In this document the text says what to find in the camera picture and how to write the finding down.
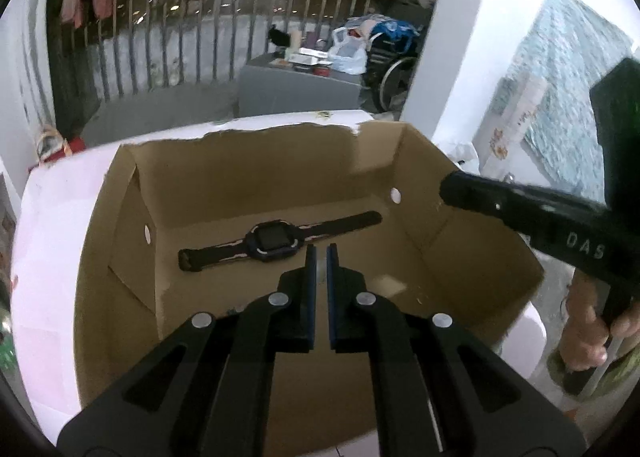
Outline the person right hand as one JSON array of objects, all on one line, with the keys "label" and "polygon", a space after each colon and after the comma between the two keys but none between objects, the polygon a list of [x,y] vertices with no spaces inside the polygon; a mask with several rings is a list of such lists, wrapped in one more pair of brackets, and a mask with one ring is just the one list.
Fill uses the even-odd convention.
[{"label": "person right hand", "polygon": [[597,283],[597,279],[575,269],[568,288],[567,322],[559,352],[566,368],[572,371],[585,371],[604,364],[608,357],[605,343],[610,336],[623,339],[618,356],[626,355],[639,344],[639,302],[632,303],[608,327],[596,313]]}]

